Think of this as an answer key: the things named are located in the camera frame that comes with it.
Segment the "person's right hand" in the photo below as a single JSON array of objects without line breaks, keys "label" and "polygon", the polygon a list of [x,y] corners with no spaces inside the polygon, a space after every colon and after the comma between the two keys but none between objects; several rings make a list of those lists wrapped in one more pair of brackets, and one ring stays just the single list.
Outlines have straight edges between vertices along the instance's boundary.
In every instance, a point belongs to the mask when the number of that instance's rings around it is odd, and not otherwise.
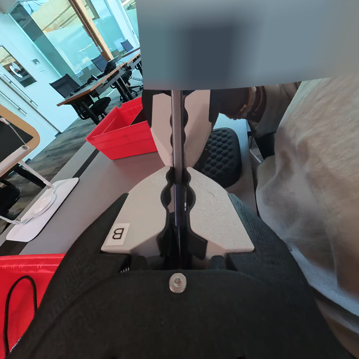
[{"label": "person's right hand", "polygon": [[218,111],[229,119],[242,119],[249,100],[248,88],[220,89]]}]

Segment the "white stand base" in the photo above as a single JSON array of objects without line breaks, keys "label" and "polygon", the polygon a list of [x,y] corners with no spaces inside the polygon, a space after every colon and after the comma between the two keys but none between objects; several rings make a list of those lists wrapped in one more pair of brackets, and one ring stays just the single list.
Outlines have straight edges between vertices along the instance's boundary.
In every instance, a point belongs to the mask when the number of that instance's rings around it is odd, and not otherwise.
[{"label": "white stand base", "polygon": [[41,180],[46,186],[43,194],[20,219],[10,220],[1,216],[2,220],[13,225],[6,235],[6,240],[28,243],[35,239],[44,229],[69,194],[74,190],[79,182],[79,178],[74,177],[51,183],[24,161],[19,161],[19,164]]}]

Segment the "person's right forearm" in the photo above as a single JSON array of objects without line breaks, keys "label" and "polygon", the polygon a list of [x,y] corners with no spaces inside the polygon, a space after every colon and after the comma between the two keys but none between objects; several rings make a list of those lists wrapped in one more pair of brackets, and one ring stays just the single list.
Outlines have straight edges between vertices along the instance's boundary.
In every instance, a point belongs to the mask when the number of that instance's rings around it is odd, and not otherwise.
[{"label": "person's right forearm", "polygon": [[300,84],[293,82],[256,87],[254,104],[247,116],[254,138],[277,131]]}]

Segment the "person's tan pants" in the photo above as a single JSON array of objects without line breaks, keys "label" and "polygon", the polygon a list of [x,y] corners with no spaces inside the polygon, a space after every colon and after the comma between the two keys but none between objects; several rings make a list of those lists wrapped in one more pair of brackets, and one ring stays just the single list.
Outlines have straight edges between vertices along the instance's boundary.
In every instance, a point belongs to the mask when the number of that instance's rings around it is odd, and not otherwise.
[{"label": "person's tan pants", "polygon": [[359,317],[323,296],[315,296],[316,303],[332,332],[341,344],[359,358]]}]

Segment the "red plastic bin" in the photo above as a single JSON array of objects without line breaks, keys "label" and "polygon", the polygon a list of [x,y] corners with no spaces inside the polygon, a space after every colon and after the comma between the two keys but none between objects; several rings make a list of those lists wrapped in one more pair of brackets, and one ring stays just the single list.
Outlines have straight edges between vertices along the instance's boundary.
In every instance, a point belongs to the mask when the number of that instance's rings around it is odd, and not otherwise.
[{"label": "red plastic bin", "polygon": [[[4,319],[6,299],[12,285],[22,276],[30,276],[37,290],[39,306],[47,286],[65,254],[30,254],[0,258],[0,357],[5,358]],[[25,333],[34,317],[33,288],[28,279],[13,290],[8,313],[8,340],[11,349]]]},{"label": "red plastic bin", "polygon": [[85,140],[110,160],[157,152],[142,97],[114,107]]}]

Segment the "wood framed black panel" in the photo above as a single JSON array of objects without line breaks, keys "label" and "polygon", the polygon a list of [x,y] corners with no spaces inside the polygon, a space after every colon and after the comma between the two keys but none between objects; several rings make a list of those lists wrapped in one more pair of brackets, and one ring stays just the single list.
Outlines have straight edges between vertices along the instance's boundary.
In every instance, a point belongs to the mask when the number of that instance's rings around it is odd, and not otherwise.
[{"label": "wood framed black panel", "polygon": [[40,136],[37,130],[23,119],[0,105],[0,176],[9,173],[19,161],[37,154]]}]

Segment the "black textured case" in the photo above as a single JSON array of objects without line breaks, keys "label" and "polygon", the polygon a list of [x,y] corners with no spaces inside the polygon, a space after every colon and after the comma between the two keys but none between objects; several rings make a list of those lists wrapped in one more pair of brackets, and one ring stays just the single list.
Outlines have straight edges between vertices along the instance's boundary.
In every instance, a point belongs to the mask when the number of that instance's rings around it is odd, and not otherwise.
[{"label": "black textured case", "polygon": [[234,185],[242,173],[240,143],[231,128],[214,129],[194,169],[223,188]]}]

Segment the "long wooden office desk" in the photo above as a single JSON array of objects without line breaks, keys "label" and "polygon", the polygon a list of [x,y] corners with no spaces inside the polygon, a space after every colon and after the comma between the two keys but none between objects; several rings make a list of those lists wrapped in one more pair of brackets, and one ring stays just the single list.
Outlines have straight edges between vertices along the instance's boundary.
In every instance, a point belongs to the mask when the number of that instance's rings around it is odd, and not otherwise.
[{"label": "long wooden office desk", "polygon": [[128,102],[138,96],[136,88],[142,89],[141,86],[132,87],[129,83],[132,71],[137,69],[142,74],[140,48],[136,48],[129,52],[120,60],[111,60],[108,69],[99,76],[91,76],[87,82],[71,93],[69,97],[57,104],[70,105],[75,110],[79,118],[93,120],[90,112],[92,104],[100,98],[108,88],[114,88],[119,92],[120,100]]}]

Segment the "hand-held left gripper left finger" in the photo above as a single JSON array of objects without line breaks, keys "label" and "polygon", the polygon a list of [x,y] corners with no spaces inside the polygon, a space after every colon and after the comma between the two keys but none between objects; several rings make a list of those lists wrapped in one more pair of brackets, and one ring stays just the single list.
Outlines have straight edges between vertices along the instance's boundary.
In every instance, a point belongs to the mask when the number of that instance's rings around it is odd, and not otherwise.
[{"label": "hand-held left gripper left finger", "polygon": [[101,247],[114,254],[160,256],[162,238],[169,225],[173,168],[164,166],[128,193]]}]

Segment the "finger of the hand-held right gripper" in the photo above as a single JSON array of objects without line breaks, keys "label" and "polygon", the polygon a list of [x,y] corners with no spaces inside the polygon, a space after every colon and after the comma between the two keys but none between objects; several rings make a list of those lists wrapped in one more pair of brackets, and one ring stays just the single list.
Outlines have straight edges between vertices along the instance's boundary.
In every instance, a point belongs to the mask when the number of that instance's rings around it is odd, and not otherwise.
[{"label": "finger of the hand-held right gripper", "polygon": [[193,167],[199,160],[212,130],[209,121],[210,90],[196,90],[184,97],[184,114],[188,120],[184,126],[184,166]]},{"label": "finger of the hand-held right gripper", "polygon": [[173,166],[171,97],[167,94],[153,96],[151,134],[164,165]]}]

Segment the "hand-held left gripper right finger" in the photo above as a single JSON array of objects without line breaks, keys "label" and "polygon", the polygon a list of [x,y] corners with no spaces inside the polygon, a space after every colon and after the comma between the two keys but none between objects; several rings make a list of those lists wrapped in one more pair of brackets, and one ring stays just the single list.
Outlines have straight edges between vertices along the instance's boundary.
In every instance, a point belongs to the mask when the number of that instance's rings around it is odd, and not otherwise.
[{"label": "hand-held left gripper right finger", "polygon": [[186,168],[186,229],[189,253],[199,260],[254,251],[234,199],[218,183]]}]

